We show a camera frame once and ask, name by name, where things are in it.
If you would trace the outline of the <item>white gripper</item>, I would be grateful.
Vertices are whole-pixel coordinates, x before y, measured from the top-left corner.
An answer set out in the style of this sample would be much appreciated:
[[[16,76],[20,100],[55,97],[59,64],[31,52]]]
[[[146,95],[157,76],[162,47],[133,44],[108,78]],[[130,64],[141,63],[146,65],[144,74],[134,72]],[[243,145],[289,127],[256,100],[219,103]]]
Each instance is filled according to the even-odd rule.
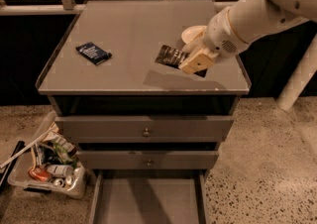
[[[195,38],[182,48],[191,54],[178,66],[179,69],[193,74],[214,65],[217,56],[237,56],[250,46],[231,26],[229,12],[230,8],[226,7],[215,15],[208,23],[203,37]]]

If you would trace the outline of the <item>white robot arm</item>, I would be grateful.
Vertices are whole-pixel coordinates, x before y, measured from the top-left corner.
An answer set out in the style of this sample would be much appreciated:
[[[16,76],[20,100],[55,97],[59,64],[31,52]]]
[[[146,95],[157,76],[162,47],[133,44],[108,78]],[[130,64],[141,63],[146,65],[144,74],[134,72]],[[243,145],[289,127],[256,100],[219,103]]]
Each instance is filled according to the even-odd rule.
[[[317,20],[317,0],[239,0],[213,16],[182,50],[179,68],[195,73],[247,50],[256,40]]]

